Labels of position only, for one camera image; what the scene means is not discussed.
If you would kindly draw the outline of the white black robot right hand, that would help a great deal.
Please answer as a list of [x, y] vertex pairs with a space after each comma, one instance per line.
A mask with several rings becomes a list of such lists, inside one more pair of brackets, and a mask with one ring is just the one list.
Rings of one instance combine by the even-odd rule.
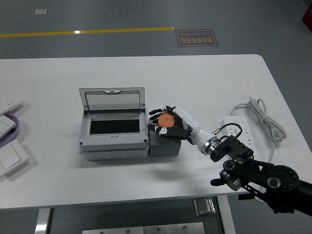
[[[175, 120], [173, 127], [157, 126], [162, 114], [169, 114]], [[207, 155], [209, 147], [214, 139], [214, 135], [205, 131], [202, 126], [180, 107], [164, 106], [149, 112], [151, 124], [148, 125], [150, 131], [165, 138], [187, 140], [192, 145], [196, 145], [201, 153]]]

